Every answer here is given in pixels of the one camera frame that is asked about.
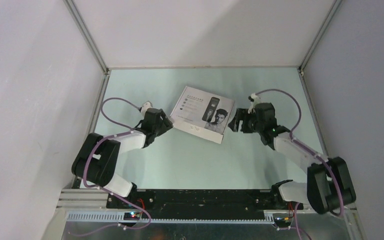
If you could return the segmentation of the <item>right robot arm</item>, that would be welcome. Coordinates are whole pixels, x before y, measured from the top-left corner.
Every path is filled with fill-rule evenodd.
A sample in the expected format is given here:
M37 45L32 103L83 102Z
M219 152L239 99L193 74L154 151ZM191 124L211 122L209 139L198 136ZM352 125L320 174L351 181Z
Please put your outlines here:
M253 110L238 108L228 127L233 132L258 134L263 145L283 154L305 174L306 182L283 180L272 185L271 204L284 209L293 203L310 205L318 214L343 211L357 195L345 160L321 154L277 123L270 103L259 103Z

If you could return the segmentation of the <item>white box with black tray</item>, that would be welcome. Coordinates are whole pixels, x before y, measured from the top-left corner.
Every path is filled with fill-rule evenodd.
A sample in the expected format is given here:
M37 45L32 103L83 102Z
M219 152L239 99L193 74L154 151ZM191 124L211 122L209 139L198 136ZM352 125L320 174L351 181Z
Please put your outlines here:
M173 127L221 144L235 101L186 86L170 114Z

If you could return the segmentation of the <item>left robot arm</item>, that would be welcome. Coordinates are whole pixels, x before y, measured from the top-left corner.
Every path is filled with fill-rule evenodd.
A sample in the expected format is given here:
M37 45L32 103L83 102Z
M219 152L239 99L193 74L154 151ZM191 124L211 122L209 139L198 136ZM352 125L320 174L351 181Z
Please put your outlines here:
M137 186L116 173L118 157L148 147L172 128L172 121L162 109L149 108L129 131L108 136L90 133L73 161L71 172L91 183L91 187L118 195L125 208L133 208L138 202L138 194L134 192Z

